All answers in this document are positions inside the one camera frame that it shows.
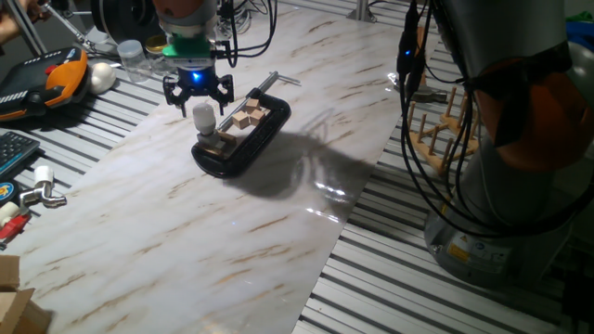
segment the wooden block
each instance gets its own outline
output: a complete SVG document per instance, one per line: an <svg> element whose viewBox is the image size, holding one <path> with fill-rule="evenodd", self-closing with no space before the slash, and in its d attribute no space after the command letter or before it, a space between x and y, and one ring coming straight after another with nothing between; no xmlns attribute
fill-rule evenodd
<svg viewBox="0 0 594 334"><path fill-rule="evenodd" d="M233 125L243 130L250 126L250 116L243 111L238 111L233 115Z"/></svg>
<svg viewBox="0 0 594 334"><path fill-rule="evenodd" d="M225 144L236 145L238 143L238 139L234 135L230 135L223 131L219 131L218 133L221 137L221 141L223 141Z"/></svg>
<svg viewBox="0 0 594 334"><path fill-rule="evenodd" d="M248 103L245 104L245 110L248 112L248 114L251 114L255 110L260 110L260 100L250 98Z"/></svg>
<svg viewBox="0 0 594 334"><path fill-rule="evenodd" d="M223 150L220 149L220 148L214 148L212 146L205 145L205 144L203 144L201 142L197 143L197 145L198 145L199 148L201 148L201 149L203 149L203 150L205 150L205 151L207 151L207 152L209 152L209 153L211 153L211 154L213 154L213 155L215 155L217 157L222 157L223 156Z"/></svg>
<svg viewBox="0 0 594 334"><path fill-rule="evenodd" d="M250 124L253 126L257 126L260 124L260 121L264 118L264 112L260 110L254 110L250 114Z"/></svg>

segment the clear plastic container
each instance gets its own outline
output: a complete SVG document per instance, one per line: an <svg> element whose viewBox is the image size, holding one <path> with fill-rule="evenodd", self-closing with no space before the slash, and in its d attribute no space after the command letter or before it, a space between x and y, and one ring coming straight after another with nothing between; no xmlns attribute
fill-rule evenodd
<svg viewBox="0 0 594 334"><path fill-rule="evenodd" d="M152 70L140 42L132 40L120 43L118 54L131 82L138 84L149 79Z"/></svg>
<svg viewBox="0 0 594 334"><path fill-rule="evenodd" d="M167 64L163 49L167 46L167 37L165 35L156 35L150 37L146 42L147 56L152 71L155 74L167 75L175 73L175 68Z"/></svg>

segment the red object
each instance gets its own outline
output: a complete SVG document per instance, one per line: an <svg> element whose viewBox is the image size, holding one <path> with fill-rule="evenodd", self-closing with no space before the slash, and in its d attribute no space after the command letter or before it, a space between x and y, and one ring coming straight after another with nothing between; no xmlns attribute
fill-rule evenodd
<svg viewBox="0 0 594 334"><path fill-rule="evenodd" d="M45 69L45 74L49 75L57 68L58 68L58 65L50 65L47 69Z"/></svg>
<svg viewBox="0 0 594 334"><path fill-rule="evenodd" d="M13 238L22 232L25 225L29 223L31 216L29 214L23 214L12 218L10 222L4 225L4 228L0 230L0 239Z"/></svg>

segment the white plug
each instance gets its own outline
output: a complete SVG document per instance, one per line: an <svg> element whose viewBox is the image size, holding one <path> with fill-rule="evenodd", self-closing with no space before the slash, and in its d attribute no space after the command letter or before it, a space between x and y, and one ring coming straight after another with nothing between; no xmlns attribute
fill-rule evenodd
<svg viewBox="0 0 594 334"><path fill-rule="evenodd" d="M54 187L54 171L49 166L35 168L35 187L41 182L49 182Z"/></svg>

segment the cardboard box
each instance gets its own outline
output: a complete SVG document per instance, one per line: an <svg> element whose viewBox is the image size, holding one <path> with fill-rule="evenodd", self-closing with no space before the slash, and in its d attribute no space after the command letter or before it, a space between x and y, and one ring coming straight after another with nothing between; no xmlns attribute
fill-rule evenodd
<svg viewBox="0 0 594 334"><path fill-rule="evenodd" d="M19 290L19 257L0 256L0 334L44 334L51 315L31 301L34 289Z"/></svg>

